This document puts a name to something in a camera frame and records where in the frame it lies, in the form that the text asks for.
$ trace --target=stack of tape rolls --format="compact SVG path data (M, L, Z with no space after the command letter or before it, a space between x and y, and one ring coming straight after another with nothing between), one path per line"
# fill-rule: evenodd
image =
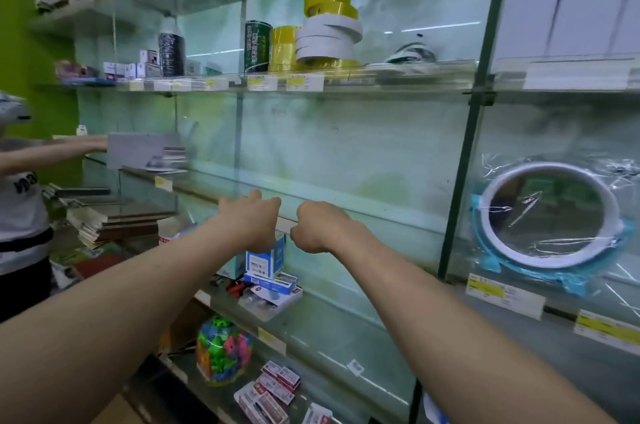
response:
M284 25L271 31L269 72L299 70L296 58L296 32L300 27Z
M351 0L305 0L305 24L296 32L298 62L320 68L319 59L353 61L362 23Z

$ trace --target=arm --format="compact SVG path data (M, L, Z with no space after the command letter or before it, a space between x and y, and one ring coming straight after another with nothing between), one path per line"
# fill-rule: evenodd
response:
M331 252L378 311L414 374L457 424L613 424L542 359L325 202L305 202L291 239Z
M88 153L106 150L106 139L92 137L88 140L32 146L14 152L3 152L0 153L0 177L37 170Z
M273 247L279 208L257 191L221 200L220 214L192 234L2 323L2 422L91 422L204 281L242 250Z

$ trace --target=black can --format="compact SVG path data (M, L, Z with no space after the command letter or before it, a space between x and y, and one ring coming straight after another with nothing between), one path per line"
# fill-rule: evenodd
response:
M186 64L186 48L184 37L174 33L160 33L160 67L163 77L180 77L184 75Z
M244 71L267 72L272 26L252 20L244 24Z

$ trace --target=bottle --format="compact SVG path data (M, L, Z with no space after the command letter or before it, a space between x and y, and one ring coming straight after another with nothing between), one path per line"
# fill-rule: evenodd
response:
M160 44L160 67L163 77L184 75L184 67L187 62L186 49L176 17L166 16L164 18L158 43Z

